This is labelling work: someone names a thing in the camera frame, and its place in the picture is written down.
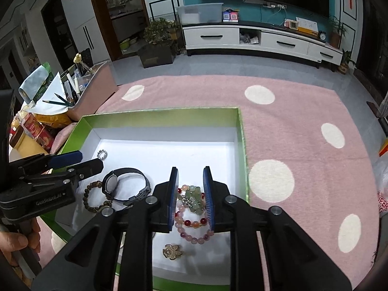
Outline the person left hand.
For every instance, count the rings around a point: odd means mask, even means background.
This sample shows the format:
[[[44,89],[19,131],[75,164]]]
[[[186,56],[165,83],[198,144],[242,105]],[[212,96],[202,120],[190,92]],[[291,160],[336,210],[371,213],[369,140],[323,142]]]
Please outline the person left hand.
[[[20,233],[1,232],[0,248],[12,267],[17,267],[18,263],[12,256],[14,251],[30,247],[36,254],[40,253],[40,226],[36,218],[31,220],[32,231],[28,236]]]

